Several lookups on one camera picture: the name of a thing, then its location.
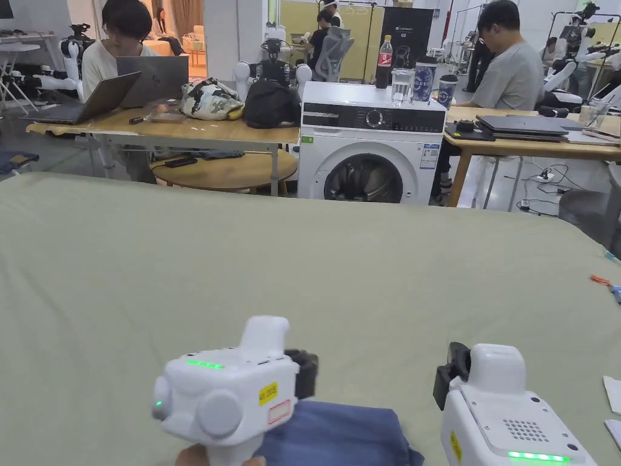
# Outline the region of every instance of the washing machine control panel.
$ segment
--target washing machine control panel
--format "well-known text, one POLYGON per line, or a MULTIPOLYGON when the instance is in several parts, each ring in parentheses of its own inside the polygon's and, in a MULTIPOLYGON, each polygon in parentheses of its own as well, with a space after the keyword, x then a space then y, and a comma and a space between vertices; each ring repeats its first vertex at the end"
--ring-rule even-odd
POLYGON ((442 133, 445 112, 304 103, 302 123, 349 129, 442 133))

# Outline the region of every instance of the human hand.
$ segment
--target human hand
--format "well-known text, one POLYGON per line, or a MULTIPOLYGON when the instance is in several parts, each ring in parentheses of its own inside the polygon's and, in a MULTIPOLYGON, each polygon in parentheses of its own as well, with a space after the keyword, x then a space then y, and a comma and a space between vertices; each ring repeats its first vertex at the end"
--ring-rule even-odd
MULTIPOLYGON (((209 466, 207 449, 203 445, 192 445, 179 453, 175 466, 209 466)), ((246 461, 243 466, 266 466, 265 458, 256 457, 246 461)))

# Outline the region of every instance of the gray t-shirt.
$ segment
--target gray t-shirt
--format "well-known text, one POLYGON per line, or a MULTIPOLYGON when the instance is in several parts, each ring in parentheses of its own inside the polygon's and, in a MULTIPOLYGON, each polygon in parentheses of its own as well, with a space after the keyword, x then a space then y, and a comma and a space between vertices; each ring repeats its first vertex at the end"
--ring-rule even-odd
POLYGON ((472 102, 483 108, 533 110, 542 98, 542 58, 520 42, 492 60, 472 102))

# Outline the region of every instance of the black hair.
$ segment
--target black hair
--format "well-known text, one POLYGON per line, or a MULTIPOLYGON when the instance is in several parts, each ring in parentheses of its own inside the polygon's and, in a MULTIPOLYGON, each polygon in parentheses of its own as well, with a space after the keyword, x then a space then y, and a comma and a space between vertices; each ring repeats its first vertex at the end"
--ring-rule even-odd
POLYGON ((164 11, 164 9, 160 6, 157 9, 157 13, 155 13, 155 15, 156 15, 155 18, 157 19, 157 22, 160 23, 160 29, 163 32, 166 32, 166 20, 161 18, 161 12, 163 12, 163 11, 164 11))
POLYGON ((329 24, 330 21, 332 21, 332 13, 330 13, 328 10, 321 10, 317 15, 317 22, 321 21, 322 19, 329 24))
POLYGON ((490 30, 493 25, 509 30, 520 30, 520 11, 511 0, 494 0, 488 3, 479 17, 478 29, 490 30))
POLYGON ((140 0, 108 0, 101 11, 101 23, 119 34, 139 41, 151 32, 151 14, 140 0))

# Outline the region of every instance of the yellow sticker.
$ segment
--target yellow sticker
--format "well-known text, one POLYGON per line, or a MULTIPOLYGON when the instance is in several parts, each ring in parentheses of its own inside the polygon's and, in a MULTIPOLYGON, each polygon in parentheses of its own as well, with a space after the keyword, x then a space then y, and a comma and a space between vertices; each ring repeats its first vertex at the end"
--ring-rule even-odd
POLYGON ((263 406, 278 396, 278 383, 270 383, 259 392, 259 406, 263 406))
POLYGON ((453 453, 457 457, 457 461, 461 465, 461 446, 459 440, 457 440, 457 436, 455 435, 455 431, 451 432, 451 447, 453 448, 453 453))

